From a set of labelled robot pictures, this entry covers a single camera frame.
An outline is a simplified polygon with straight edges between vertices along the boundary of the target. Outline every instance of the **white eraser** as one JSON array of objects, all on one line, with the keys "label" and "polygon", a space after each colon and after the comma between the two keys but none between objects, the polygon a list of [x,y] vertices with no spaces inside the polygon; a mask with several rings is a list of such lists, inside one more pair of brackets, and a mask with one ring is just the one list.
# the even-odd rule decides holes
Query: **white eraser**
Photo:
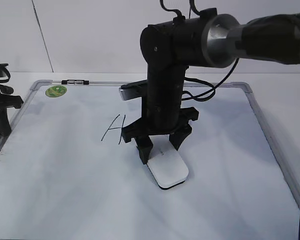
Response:
[{"label": "white eraser", "polygon": [[184,182],[189,169],[167,136],[151,136],[153,148],[147,166],[159,187],[169,189]]}]

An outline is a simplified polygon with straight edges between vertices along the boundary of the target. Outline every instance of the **round sticker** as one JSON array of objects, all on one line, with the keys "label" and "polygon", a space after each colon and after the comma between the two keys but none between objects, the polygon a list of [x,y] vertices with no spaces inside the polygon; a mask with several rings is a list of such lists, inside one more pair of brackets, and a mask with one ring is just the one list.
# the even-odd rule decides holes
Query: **round sticker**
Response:
[{"label": "round sticker", "polygon": [[57,97],[61,97],[66,92],[67,92],[67,88],[65,86],[58,85],[58,86],[49,87],[45,91],[45,95],[47,95],[49,98],[57,98]]}]

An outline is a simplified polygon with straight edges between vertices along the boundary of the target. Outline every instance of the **black cable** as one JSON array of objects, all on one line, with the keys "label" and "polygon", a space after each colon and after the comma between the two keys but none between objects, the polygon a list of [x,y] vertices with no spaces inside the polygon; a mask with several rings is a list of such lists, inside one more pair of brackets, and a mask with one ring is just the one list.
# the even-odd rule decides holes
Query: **black cable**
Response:
[{"label": "black cable", "polygon": [[195,0],[189,0],[189,3],[190,3],[190,9],[192,10],[192,12],[194,12],[195,14],[200,16],[200,12],[198,11],[198,9],[196,8],[196,5],[195,5]]},{"label": "black cable", "polygon": [[207,85],[209,87],[211,87],[210,85],[212,85],[213,87],[211,87],[211,89],[209,89],[208,91],[205,91],[204,93],[201,93],[201,94],[196,95],[196,96],[193,96],[192,94],[189,94],[188,91],[183,91],[182,94],[188,94],[188,95],[190,95],[190,97],[182,98],[182,101],[187,101],[187,100],[195,100],[197,102],[205,102],[205,101],[207,101],[207,100],[203,100],[203,101],[198,101],[198,100],[204,99],[204,98],[199,98],[199,97],[207,95],[207,94],[209,94],[211,92],[213,92],[212,94],[215,95],[216,94],[216,89],[218,87],[220,87],[220,85],[223,84],[230,77],[230,75],[233,73],[233,71],[237,67],[238,62],[239,62],[239,58],[237,58],[235,60],[233,66],[230,69],[230,71],[228,72],[228,74],[217,85],[215,85],[215,86],[213,86],[211,83],[209,83],[207,81],[202,81],[202,80],[199,80],[197,78],[188,78],[188,77],[186,77],[185,80],[188,81],[188,82],[200,83],[200,84]]},{"label": "black cable", "polygon": [[186,77],[185,80],[188,81],[188,82],[193,82],[193,83],[206,85],[206,86],[211,88],[212,93],[209,96],[199,98],[198,97],[199,95],[193,96],[189,91],[183,91],[182,94],[190,95],[190,97],[183,98],[182,99],[183,101],[192,99],[192,100],[195,100],[197,102],[206,102],[206,101],[212,99],[213,96],[216,94],[216,87],[210,82],[199,80],[199,79],[196,79],[196,78],[188,78],[188,77]]},{"label": "black cable", "polygon": [[181,13],[180,10],[178,10],[178,9],[168,9],[168,8],[166,8],[165,5],[164,5],[164,0],[160,0],[160,5],[161,5],[161,8],[162,8],[163,10],[165,10],[165,11],[167,11],[167,12],[174,12],[174,13],[177,15],[177,17],[182,17],[182,13]]}]

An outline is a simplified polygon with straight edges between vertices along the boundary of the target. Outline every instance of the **whiteboard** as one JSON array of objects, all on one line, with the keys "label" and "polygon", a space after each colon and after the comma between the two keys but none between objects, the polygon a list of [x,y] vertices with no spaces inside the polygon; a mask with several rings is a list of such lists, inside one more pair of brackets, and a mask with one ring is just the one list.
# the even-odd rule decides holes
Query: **whiteboard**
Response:
[{"label": "whiteboard", "polygon": [[101,141],[116,116],[118,128],[141,116],[140,99],[47,88],[0,152],[0,239],[297,239],[299,209],[242,89],[182,104],[199,111],[178,151],[189,177],[164,191],[120,129]]},{"label": "whiteboard", "polygon": [[[189,0],[164,0],[188,17]],[[172,21],[159,0],[34,0],[53,70],[59,73],[145,73],[140,35],[149,24]],[[276,14],[300,13],[300,0],[196,0],[241,24]],[[229,69],[192,67],[192,73]],[[236,73],[300,73],[300,65],[242,59]]]}]

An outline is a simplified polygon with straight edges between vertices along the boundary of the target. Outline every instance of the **black marker writing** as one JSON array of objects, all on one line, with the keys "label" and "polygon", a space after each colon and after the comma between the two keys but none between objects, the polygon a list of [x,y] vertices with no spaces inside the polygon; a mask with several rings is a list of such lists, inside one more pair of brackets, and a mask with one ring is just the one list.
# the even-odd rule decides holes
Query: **black marker writing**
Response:
[{"label": "black marker writing", "polygon": [[[124,115],[124,117],[123,117],[123,121],[122,121],[121,127],[112,127],[112,128],[111,128],[111,126],[115,123],[115,121],[116,121],[119,117],[120,117],[120,114],[118,114],[118,115],[114,118],[114,120],[111,122],[110,126],[109,126],[108,129],[105,131],[105,133],[103,134],[103,136],[102,136],[102,138],[101,138],[101,142],[104,140],[104,138],[105,138],[105,136],[106,136],[106,134],[107,134],[107,132],[108,132],[109,130],[122,129],[122,128],[124,127],[125,120],[126,120],[126,115]],[[120,133],[120,139],[119,139],[119,143],[118,143],[118,144],[121,143],[121,139],[122,139],[122,136],[121,136],[121,133]]]}]

